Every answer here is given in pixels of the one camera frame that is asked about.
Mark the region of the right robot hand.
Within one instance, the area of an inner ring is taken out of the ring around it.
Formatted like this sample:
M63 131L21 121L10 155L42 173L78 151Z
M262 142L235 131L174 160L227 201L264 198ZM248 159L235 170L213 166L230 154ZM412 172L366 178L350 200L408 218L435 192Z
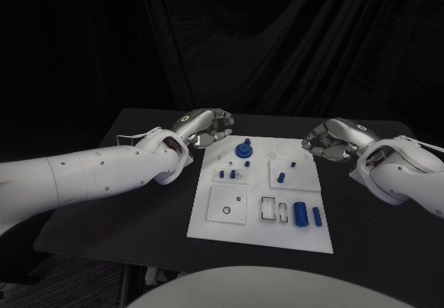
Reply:
M340 117L325 120L302 138L301 148L331 162L347 162L362 156L379 141L377 135L363 125Z

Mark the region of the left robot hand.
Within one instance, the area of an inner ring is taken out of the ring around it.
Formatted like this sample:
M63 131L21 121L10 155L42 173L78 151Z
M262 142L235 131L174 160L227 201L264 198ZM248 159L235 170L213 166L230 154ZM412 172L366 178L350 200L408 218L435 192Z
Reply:
M186 145L203 149L232 134L230 128L217 130L219 120L225 126L233 125L233 116L229 112L219 108L199 108L181 116L171 131Z

